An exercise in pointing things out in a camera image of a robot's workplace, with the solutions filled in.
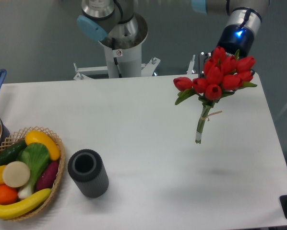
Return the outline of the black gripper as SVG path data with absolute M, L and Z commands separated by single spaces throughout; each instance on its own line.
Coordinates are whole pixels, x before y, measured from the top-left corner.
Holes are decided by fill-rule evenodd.
M 239 50 L 239 57 L 245 58 L 251 49 L 254 42 L 254 34 L 248 28 L 239 28 L 237 25 L 227 26 L 217 43 L 218 46 L 224 48 L 224 50 L 234 55 L 237 50 Z M 211 57 L 211 52 L 200 52 L 199 53 L 199 77 L 204 76 L 204 64 Z M 250 70 L 251 75 L 255 74 L 253 69 Z

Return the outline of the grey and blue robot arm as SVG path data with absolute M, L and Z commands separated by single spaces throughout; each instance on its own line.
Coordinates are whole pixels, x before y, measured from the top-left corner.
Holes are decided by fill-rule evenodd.
M 270 5 L 268 0 L 193 0 L 196 12 L 229 16 L 218 45 L 227 54 L 239 51 L 246 57 Z M 75 68 L 75 79 L 107 74 L 109 78 L 148 77 L 156 75 L 160 59 L 142 63 L 142 44 L 148 35 L 145 19 L 134 11 L 132 0 L 83 0 L 77 18 L 80 30 L 97 41 L 106 56 L 106 66 Z

